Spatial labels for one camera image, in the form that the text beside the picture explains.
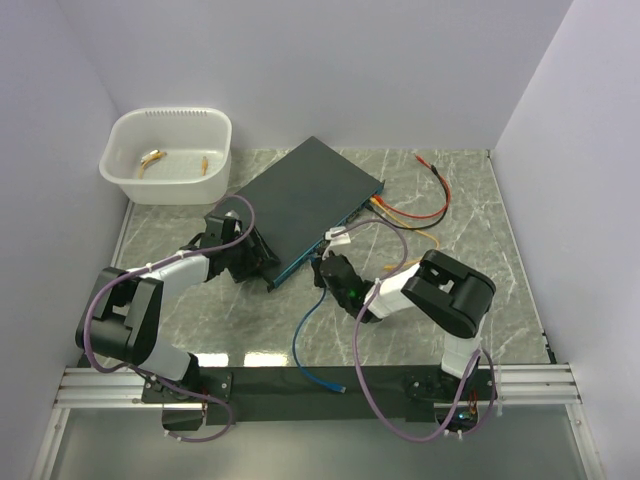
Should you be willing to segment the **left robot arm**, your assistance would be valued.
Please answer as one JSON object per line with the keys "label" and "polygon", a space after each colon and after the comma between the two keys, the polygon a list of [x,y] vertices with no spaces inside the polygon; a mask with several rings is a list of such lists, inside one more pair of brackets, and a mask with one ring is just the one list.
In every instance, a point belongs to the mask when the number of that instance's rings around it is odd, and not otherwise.
{"label": "left robot arm", "polygon": [[223,271],[239,283],[279,264],[258,229],[245,231],[231,215],[209,214],[205,230],[173,256],[137,269],[103,269],[75,334],[90,364],[98,355],[166,379],[165,388],[187,402],[203,391],[198,359],[159,336],[163,302]]}

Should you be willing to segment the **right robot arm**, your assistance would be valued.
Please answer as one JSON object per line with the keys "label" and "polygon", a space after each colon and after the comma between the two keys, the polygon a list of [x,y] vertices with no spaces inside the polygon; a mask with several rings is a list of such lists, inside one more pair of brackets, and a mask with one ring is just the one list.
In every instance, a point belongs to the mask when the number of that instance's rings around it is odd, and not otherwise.
{"label": "right robot arm", "polygon": [[344,255],[312,261],[314,284],[327,288],[338,305],[362,323],[376,323],[401,311],[421,311],[445,332],[440,387],[452,399],[475,386],[467,367],[480,349],[480,330],[495,283],[481,272],[434,249],[421,260],[384,280],[364,280]]}

